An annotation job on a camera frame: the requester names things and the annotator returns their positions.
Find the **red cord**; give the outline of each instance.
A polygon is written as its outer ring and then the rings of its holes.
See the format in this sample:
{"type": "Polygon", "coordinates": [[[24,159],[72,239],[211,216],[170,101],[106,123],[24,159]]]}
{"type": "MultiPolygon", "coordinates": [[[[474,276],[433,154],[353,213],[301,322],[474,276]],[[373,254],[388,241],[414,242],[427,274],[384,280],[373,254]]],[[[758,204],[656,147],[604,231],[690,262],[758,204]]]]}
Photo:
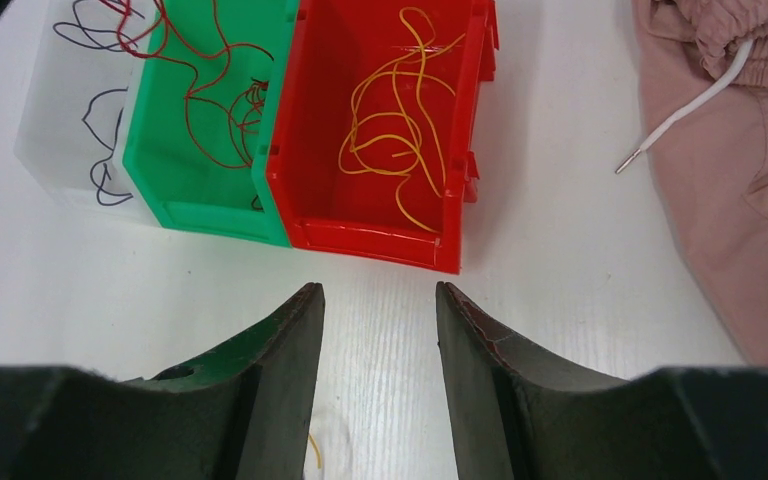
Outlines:
{"type": "Polygon", "coordinates": [[[128,39],[127,37],[125,37],[123,33],[125,30],[125,26],[128,22],[128,18],[134,12],[133,8],[131,7],[131,0],[121,0],[121,4],[111,3],[111,0],[100,0],[100,1],[106,7],[122,15],[122,19],[120,20],[119,26],[116,29],[116,38],[119,41],[119,45],[122,47],[124,51],[128,52],[130,55],[136,58],[140,58],[144,60],[148,60],[148,59],[165,60],[171,63],[175,63],[178,65],[190,68],[193,71],[193,74],[194,74],[193,81],[192,83],[190,83],[190,86],[187,88],[187,92],[184,95],[184,118],[187,124],[187,132],[189,133],[190,137],[193,140],[193,143],[199,149],[199,151],[201,151],[201,153],[204,154],[204,156],[209,158],[210,161],[212,161],[216,165],[219,165],[220,167],[223,167],[223,168],[241,169],[241,168],[251,167],[253,157],[249,152],[248,147],[246,146],[245,135],[257,133],[257,130],[252,130],[250,127],[259,124],[260,119],[258,118],[252,121],[248,121],[248,119],[253,113],[257,113],[258,115],[263,114],[263,107],[265,104],[265,98],[263,94],[264,92],[266,92],[267,88],[269,87],[269,82],[260,81],[252,78],[252,85],[234,100],[230,108],[225,108],[224,106],[222,106],[221,104],[219,104],[214,100],[198,97],[196,96],[196,94],[201,93],[214,85],[217,85],[219,82],[222,81],[223,78],[225,78],[225,76],[228,74],[228,71],[231,68],[232,51],[236,48],[252,48],[252,49],[258,50],[264,53],[266,56],[268,56],[270,60],[274,60],[274,57],[263,47],[260,47],[252,43],[246,43],[246,42],[240,42],[240,43],[234,43],[234,44],[228,43],[228,40],[225,37],[225,33],[222,31],[222,27],[220,26],[220,22],[219,22],[219,7],[217,4],[218,0],[212,0],[213,1],[213,21],[214,21],[214,24],[216,25],[216,30],[219,33],[219,38],[222,40],[223,48],[214,54],[203,53],[198,49],[196,49],[195,47],[193,47],[192,45],[190,45],[190,43],[184,39],[183,35],[181,35],[181,33],[178,31],[178,29],[175,27],[175,25],[172,24],[172,22],[169,19],[169,14],[166,11],[165,0],[153,0],[154,5],[155,7],[157,7],[157,11],[158,11],[157,20],[145,32],[134,37],[133,39],[128,39]],[[163,41],[160,47],[157,49],[157,51],[152,53],[138,52],[135,48],[137,42],[146,38],[148,35],[154,32],[161,25],[163,25],[166,28],[163,29],[163,41]],[[178,38],[178,40],[188,50],[190,50],[193,54],[197,55],[202,59],[215,60],[227,54],[225,68],[223,68],[219,76],[217,76],[213,81],[196,88],[196,85],[198,84],[198,81],[199,81],[198,68],[196,68],[195,65],[189,62],[185,62],[183,60],[178,60],[175,58],[170,58],[162,55],[161,53],[166,48],[166,45],[169,43],[170,31],[175,35],[175,37],[178,38]],[[234,114],[234,109],[242,99],[245,99],[249,103],[249,105],[251,105],[251,108],[245,114],[245,116],[243,117],[243,120],[238,123],[234,119],[233,114],[234,114]],[[228,132],[229,132],[229,135],[231,136],[231,142],[234,145],[234,149],[237,151],[237,154],[240,156],[240,158],[243,161],[242,165],[228,165],[228,164],[222,163],[216,158],[214,158],[210,153],[208,153],[207,150],[201,145],[201,143],[198,141],[195,134],[193,133],[192,125],[190,123],[190,101],[198,101],[198,102],[206,103],[208,105],[213,105],[219,108],[220,110],[222,110],[223,112],[225,112],[225,115],[228,117],[228,132]],[[239,146],[237,145],[237,140],[236,140],[237,136],[234,132],[235,129],[239,130],[240,143],[242,143],[242,146],[243,146],[242,150],[240,150],[239,146]]]}

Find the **red plastic box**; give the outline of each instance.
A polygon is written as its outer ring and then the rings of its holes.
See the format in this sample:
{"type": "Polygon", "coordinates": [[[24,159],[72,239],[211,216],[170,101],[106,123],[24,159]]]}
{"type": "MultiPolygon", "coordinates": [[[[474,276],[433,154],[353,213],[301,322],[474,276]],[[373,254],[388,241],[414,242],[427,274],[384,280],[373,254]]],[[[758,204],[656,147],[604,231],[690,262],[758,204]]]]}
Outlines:
{"type": "MultiPolygon", "coordinates": [[[[302,0],[266,171],[293,246],[459,273],[461,211],[477,193],[470,143],[478,86],[493,80],[498,48],[494,0],[302,0]],[[465,34],[454,50],[428,63],[428,73],[451,85],[455,96],[423,84],[423,103],[435,120],[448,174],[443,198],[427,181],[413,178],[401,194],[405,208],[440,233],[418,227],[399,210],[400,178],[346,175],[338,168],[351,129],[353,90],[384,63],[416,48],[399,21],[403,7],[418,7],[431,18],[437,40],[429,51],[465,34]]],[[[410,98],[416,79],[397,78],[410,98]]],[[[382,112],[396,109],[386,85],[370,88],[364,102],[382,112]]],[[[399,121],[394,118],[392,128],[399,121]]],[[[434,148],[426,138],[423,152],[434,148]]],[[[384,161],[399,148],[381,143],[367,155],[384,161]]],[[[430,162],[440,170],[433,151],[430,162]]],[[[442,183],[442,170],[437,180],[442,183]]]]}

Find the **black string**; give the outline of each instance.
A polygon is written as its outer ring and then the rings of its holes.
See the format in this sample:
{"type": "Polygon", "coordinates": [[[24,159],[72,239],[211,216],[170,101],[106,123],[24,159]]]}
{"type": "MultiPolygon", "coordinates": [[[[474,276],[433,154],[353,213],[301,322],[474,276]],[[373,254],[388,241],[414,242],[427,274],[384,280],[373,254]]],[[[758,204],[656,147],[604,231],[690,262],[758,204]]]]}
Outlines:
{"type": "Polygon", "coordinates": [[[133,195],[130,193],[113,193],[107,190],[104,186],[105,182],[108,180],[112,180],[112,177],[110,176],[110,167],[108,165],[108,162],[110,162],[110,159],[113,158],[113,152],[116,151],[116,146],[119,144],[119,127],[122,125],[122,111],[123,109],[119,110],[119,115],[116,118],[116,127],[114,129],[113,133],[113,145],[108,145],[107,142],[101,139],[101,137],[98,136],[98,133],[96,133],[95,129],[90,125],[90,123],[87,121],[87,118],[89,118],[90,114],[92,113],[93,106],[95,105],[95,102],[99,99],[110,95],[111,93],[116,92],[127,92],[127,88],[111,88],[110,90],[105,90],[98,95],[94,96],[92,100],[90,100],[90,104],[87,106],[87,112],[84,114],[84,116],[81,118],[81,122],[87,127],[87,130],[90,131],[90,134],[93,136],[93,138],[98,141],[101,145],[104,146],[110,153],[107,155],[107,157],[95,162],[92,167],[90,167],[90,181],[96,188],[95,192],[95,199],[98,202],[99,205],[102,207],[115,207],[117,205],[122,205],[123,203],[127,202],[128,200],[134,198],[133,195]],[[101,181],[97,180],[97,170],[99,168],[102,168],[103,171],[101,172],[101,181]],[[106,198],[102,197],[102,194],[115,198],[117,200],[115,201],[107,201],[106,198]]]}
{"type": "MultiPolygon", "coordinates": [[[[121,53],[125,50],[122,49],[122,46],[119,44],[119,40],[117,38],[114,38],[113,43],[110,44],[104,44],[101,43],[99,40],[93,37],[91,34],[104,34],[104,35],[113,35],[116,37],[117,31],[116,30],[104,30],[104,29],[96,29],[96,28],[89,28],[84,26],[84,23],[81,21],[81,16],[78,14],[78,5],[86,2],[88,0],[75,0],[72,2],[72,15],[74,18],[73,22],[57,22],[54,25],[52,25],[52,30],[54,30],[54,33],[57,34],[60,38],[66,40],[67,42],[77,45],[79,47],[88,48],[90,50],[106,50],[108,52],[114,52],[114,53],[121,53]],[[67,33],[64,31],[64,27],[72,28],[72,29],[78,29],[81,33],[84,34],[86,37],[86,40],[89,40],[92,44],[84,43],[85,41],[83,39],[76,40],[74,38],[71,38],[67,33]]],[[[110,0],[110,3],[116,4],[116,5],[122,5],[122,0],[110,0]]],[[[145,16],[141,14],[140,12],[136,10],[131,10],[134,12],[135,15],[145,20],[145,16]]],[[[127,43],[133,43],[133,39],[124,33],[122,33],[122,38],[127,41],[127,43]]]]}

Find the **yellow wire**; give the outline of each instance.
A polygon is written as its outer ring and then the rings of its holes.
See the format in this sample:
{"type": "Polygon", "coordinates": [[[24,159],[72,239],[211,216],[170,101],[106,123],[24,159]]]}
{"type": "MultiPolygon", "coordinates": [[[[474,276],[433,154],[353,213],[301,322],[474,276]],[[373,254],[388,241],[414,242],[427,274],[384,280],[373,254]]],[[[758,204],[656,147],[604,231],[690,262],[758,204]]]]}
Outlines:
{"type": "Polygon", "coordinates": [[[310,433],[307,434],[307,439],[311,446],[313,446],[313,453],[316,454],[316,468],[322,470],[322,454],[319,453],[319,447],[316,445],[316,440],[313,439],[313,435],[310,433]]]}
{"type": "Polygon", "coordinates": [[[426,231],[429,231],[429,232],[432,232],[432,233],[439,233],[436,230],[434,230],[433,228],[423,224],[422,222],[417,220],[415,217],[413,217],[410,213],[408,213],[407,209],[405,209],[404,205],[402,204],[401,190],[402,190],[402,187],[404,187],[404,185],[411,179],[411,177],[412,177],[411,174],[412,174],[413,170],[416,169],[417,165],[421,165],[422,169],[423,169],[423,171],[425,173],[425,177],[428,180],[428,183],[431,186],[431,189],[434,191],[434,194],[438,198],[442,198],[443,197],[442,190],[444,190],[445,187],[446,187],[446,175],[447,175],[447,173],[446,173],[446,162],[445,162],[445,159],[443,158],[443,149],[442,149],[442,147],[440,145],[440,138],[439,138],[439,135],[437,134],[437,128],[436,128],[436,126],[434,124],[434,121],[431,119],[431,116],[429,115],[428,111],[425,109],[425,105],[422,103],[422,82],[425,79],[437,82],[440,85],[442,85],[443,87],[445,87],[446,90],[448,90],[449,93],[451,93],[453,96],[455,95],[455,90],[451,86],[449,86],[449,84],[447,84],[446,82],[444,82],[440,78],[437,78],[435,76],[426,74],[425,71],[426,71],[426,66],[427,66],[428,60],[431,60],[431,59],[436,58],[436,57],[438,57],[440,55],[448,53],[458,43],[460,43],[460,41],[463,40],[466,35],[461,35],[460,37],[458,37],[451,44],[449,44],[446,47],[444,47],[444,48],[442,48],[442,49],[440,49],[440,50],[438,50],[438,51],[436,51],[436,52],[434,52],[434,53],[429,55],[428,52],[426,51],[426,49],[429,46],[431,46],[432,43],[434,43],[434,40],[437,38],[437,32],[436,32],[436,30],[434,28],[434,25],[431,22],[431,18],[428,16],[428,14],[426,14],[423,10],[421,10],[419,8],[416,8],[416,7],[405,7],[405,8],[403,8],[403,9],[401,9],[399,11],[399,19],[401,20],[401,22],[405,26],[405,28],[407,28],[408,31],[410,31],[411,35],[416,40],[418,46],[415,49],[412,49],[407,54],[405,54],[405,55],[403,55],[403,56],[401,56],[399,58],[396,58],[394,60],[391,60],[391,61],[385,63],[384,65],[379,67],[377,70],[375,70],[375,72],[373,72],[372,75],[367,77],[364,81],[362,81],[360,84],[358,84],[357,87],[355,87],[354,91],[352,92],[352,98],[351,98],[352,128],[349,131],[348,135],[346,135],[346,138],[343,141],[342,146],[340,147],[340,153],[339,153],[339,158],[338,158],[338,166],[340,168],[340,171],[342,171],[343,173],[348,174],[348,175],[359,175],[359,174],[363,174],[363,173],[375,173],[375,174],[379,174],[379,175],[404,177],[404,180],[402,180],[402,182],[399,183],[399,186],[396,187],[396,192],[395,192],[396,206],[399,208],[399,210],[402,212],[402,214],[405,216],[405,218],[407,218],[414,225],[422,228],[423,230],[426,230],[426,231]],[[431,28],[431,32],[432,32],[431,39],[429,39],[427,42],[423,42],[422,41],[422,38],[420,37],[420,35],[417,32],[417,30],[405,18],[405,13],[409,12],[409,11],[416,12],[420,16],[422,16],[423,19],[425,19],[425,21],[428,23],[428,26],[431,28]],[[416,60],[416,59],[411,60],[411,57],[415,56],[416,54],[419,54],[420,58],[418,60],[416,60]],[[414,73],[414,72],[401,72],[401,71],[399,71],[400,65],[403,65],[403,64],[415,64],[415,63],[419,63],[419,65],[420,65],[419,72],[414,73]],[[390,66],[393,67],[392,70],[390,72],[385,72],[384,70],[386,70],[390,66]],[[434,137],[434,143],[435,143],[435,146],[436,146],[436,149],[437,149],[437,155],[440,158],[440,166],[441,166],[441,169],[442,169],[443,185],[442,185],[441,189],[437,188],[437,185],[434,182],[433,177],[431,176],[431,172],[428,169],[428,165],[427,165],[427,163],[425,161],[425,157],[421,153],[423,139],[422,139],[422,132],[421,132],[421,130],[419,128],[419,124],[410,115],[408,115],[408,113],[407,113],[407,111],[405,109],[404,103],[402,102],[402,98],[399,95],[398,86],[396,84],[396,78],[399,75],[417,77],[417,81],[416,81],[416,102],[417,102],[417,105],[419,106],[420,111],[422,111],[422,114],[425,117],[425,120],[428,122],[429,127],[431,129],[431,133],[432,133],[432,135],[434,137]],[[369,116],[365,117],[362,120],[358,120],[358,111],[360,110],[360,105],[362,103],[364,95],[366,95],[366,91],[369,89],[369,86],[372,85],[377,79],[383,78],[383,77],[387,77],[387,76],[391,77],[391,86],[393,88],[393,94],[396,97],[396,103],[399,106],[399,111],[398,112],[381,112],[381,113],[376,113],[376,114],[369,115],[369,116]],[[365,143],[363,143],[361,145],[357,145],[357,136],[358,136],[358,132],[359,132],[360,127],[363,126],[364,124],[366,124],[367,122],[369,122],[370,120],[373,120],[373,119],[376,119],[376,118],[382,118],[382,117],[400,117],[400,118],[404,118],[405,123],[406,123],[406,125],[408,127],[408,131],[410,132],[410,135],[411,135],[411,138],[412,138],[413,142],[411,142],[407,138],[404,138],[404,137],[402,137],[400,135],[385,134],[385,135],[379,135],[379,136],[373,138],[372,140],[369,140],[368,142],[365,142],[365,143]],[[404,143],[408,147],[407,151],[393,154],[392,158],[403,157],[403,156],[407,156],[407,155],[413,154],[413,155],[416,155],[416,160],[414,161],[414,163],[410,167],[408,167],[406,169],[403,169],[403,170],[398,170],[398,171],[386,170],[386,169],[382,169],[382,168],[373,168],[373,167],[367,165],[363,161],[363,159],[361,158],[360,152],[363,149],[365,149],[365,148],[367,148],[367,147],[369,147],[369,146],[371,146],[371,145],[373,145],[373,144],[375,144],[377,142],[380,142],[382,140],[396,140],[396,141],[404,143]],[[349,151],[355,156],[355,158],[357,159],[358,163],[363,167],[362,169],[360,169],[360,170],[348,170],[348,169],[346,169],[343,166],[343,152],[345,151],[347,144],[349,145],[349,151]]]}

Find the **white plastic box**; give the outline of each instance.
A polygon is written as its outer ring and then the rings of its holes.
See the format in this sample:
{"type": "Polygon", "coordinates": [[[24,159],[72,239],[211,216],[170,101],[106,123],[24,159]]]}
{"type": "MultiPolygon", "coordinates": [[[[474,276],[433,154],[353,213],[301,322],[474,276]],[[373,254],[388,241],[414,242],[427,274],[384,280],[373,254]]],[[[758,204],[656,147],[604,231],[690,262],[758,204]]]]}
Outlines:
{"type": "MultiPolygon", "coordinates": [[[[133,16],[124,33],[136,37],[151,25],[155,8],[152,0],[132,5],[141,17],[133,16]]],[[[142,62],[119,47],[120,20],[99,0],[51,0],[14,151],[56,200],[157,225],[115,166],[130,125],[126,100],[138,87],[132,78],[140,78],[132,69],[142,62]]]]}

